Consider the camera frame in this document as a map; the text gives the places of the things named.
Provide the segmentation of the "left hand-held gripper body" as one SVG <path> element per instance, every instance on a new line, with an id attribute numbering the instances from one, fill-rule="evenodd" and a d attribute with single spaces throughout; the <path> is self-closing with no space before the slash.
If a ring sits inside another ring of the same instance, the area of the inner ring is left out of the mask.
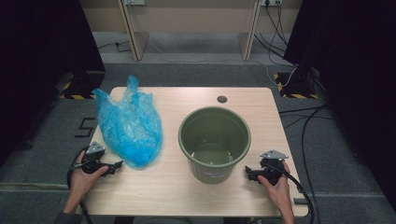
<path id="1" fill-rule="evenodd" d="M 92 142 L 86 149 L 81 160 L 80 168 L 86 174 L 93 174 L 106 164 L 101 163 L 101 158 L 105 154 L 106 149 L 97 142 Z"/>

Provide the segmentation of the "person's right hand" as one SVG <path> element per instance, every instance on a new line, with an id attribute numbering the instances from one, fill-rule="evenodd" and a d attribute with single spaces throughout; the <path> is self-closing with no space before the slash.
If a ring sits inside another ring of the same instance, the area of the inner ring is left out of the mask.
<path id="1" fill-rule="evenodd" d="M 292 209 L 290 186 L 285 175 L 282 175 L 274 186 L 262 175 L 259 175 L 258 179 L 265 186 L 269 198 L 280 212 L 286 213 Z"/>

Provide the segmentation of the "wooden panel leg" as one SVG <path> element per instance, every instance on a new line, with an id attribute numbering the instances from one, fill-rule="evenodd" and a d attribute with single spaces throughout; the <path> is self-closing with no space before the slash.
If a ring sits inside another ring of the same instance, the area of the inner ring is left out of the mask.
<path id="1" fill-rule="evenodd" d="M 238 34 L 238 43 L 241 49 L 242 59 L 244 61 L 248 61 L 250 57 L 255 30 L 256 30 L 258 18 L 260 16 L 260 10 L 261 10 L 260 0 L 254 0 L 253 7 L 249 15 L 247 31 Z"/>
<path id="2" fill-rule="evenodd" d="M 138 22 L 133 15 L 136 7 L 143 6 L 126 6 L 123 0 L 118 0 L 120 6 L 121 17 L 124 21 L 126 32 L 129 36 L 130 47 L 134 59 L 140 61 L 143 57 L 145 47 L 149 41 L 149 33 L 142 32 L 139 29 Z"/>

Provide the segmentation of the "black yellow striped base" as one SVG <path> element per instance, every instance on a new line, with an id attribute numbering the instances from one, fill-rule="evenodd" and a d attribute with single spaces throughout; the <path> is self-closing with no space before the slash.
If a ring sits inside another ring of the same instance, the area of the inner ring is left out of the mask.
<path id="1" fill-rule="evenodd" d="M 295 77 L 293 73 L 277 73 L 274 74 L 274 78 L 281 97 L 296 99 L 318 98 L 307 78 Z"/>
<path id="2" fill-rule="evenodd" d="M 61 91 L 61 99 L 84 100 L 93 99 L 93 90 L 98 89 L 104 80 L 105 73 L 100 71 L 85 71 L 77 76 L 72 75 Z"/>

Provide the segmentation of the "person's left hand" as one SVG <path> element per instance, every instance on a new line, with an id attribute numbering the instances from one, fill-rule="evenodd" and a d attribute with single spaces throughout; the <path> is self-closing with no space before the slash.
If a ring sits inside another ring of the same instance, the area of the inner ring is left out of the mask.
<path id="1" fill-rule="evenodd" d="M 77 169 L 71 174 L 69 201 L 79 203 L 91 189 L 94 182 L 107 171 L 108 167 L 99 168 L 92 174 L 86 174 L 82 169 Z"/>

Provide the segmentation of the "green plastic bucket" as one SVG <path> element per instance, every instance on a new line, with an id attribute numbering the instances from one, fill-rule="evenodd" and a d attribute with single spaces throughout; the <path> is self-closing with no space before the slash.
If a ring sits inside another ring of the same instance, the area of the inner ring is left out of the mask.
<path id="1" fill-rule="evenodd" d="M 178 143 L 191 173 L 206 184 L 229 178 L 235 165 L 248 154 L 250 129 L 232 110 L 218 106 L 199 108 L 183 119 Z"/>

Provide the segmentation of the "blue plastic bag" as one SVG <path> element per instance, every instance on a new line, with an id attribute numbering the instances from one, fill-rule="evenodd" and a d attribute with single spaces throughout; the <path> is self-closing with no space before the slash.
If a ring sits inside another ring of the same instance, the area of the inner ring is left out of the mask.
<path id="1" fill-rule="evenodd" d="M 132 168 L 153 162 L 163 143 L 162 121 L 153 96 L 139 91 L 138 86 L 138 79 L 128 76 L 126 90 L 118 101 L 100 89 L 92 91 L 106 145 Z"/>

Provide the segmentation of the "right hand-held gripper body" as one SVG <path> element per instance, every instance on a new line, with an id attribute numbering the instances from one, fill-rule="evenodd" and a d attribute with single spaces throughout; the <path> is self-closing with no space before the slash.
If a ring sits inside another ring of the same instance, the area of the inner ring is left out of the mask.
<path id="1" fill-rule="evenodd" d="M 260 157 L 262 160 L 260 161 L 259 175 L 265 177 L 272 186 L 275 186 L 284 171 L 283 160 L 287 159 L 288 156 L 271 149 L 263 152 Z"/>

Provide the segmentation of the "black curtain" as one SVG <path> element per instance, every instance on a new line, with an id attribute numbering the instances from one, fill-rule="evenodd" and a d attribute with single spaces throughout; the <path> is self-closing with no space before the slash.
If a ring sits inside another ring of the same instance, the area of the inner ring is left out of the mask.
<path id="1" fill-rule="evenodd" d="M 319 71 L 332 110 L 396 211 L 396 0 L 303 0 L 284 59 Z"/>
<path id="2" fill-rule="evenodd" d="M 0 166 L 63 75 L 103 69 L 80 0 L 0 0 Z"/>

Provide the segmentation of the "wooden back board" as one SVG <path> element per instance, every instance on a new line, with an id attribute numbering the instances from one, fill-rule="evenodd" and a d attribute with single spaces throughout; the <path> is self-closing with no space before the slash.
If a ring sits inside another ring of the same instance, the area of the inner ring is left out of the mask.
<path id="1" fill-rule="evenodd" d="M 303 0 L 280 0 L 281 9 L 261 0 L 144 0 L 128 6 L 123 0 L 79 0 L 95 32 L 272 32 L 277 15 L 290 32 Z"/>

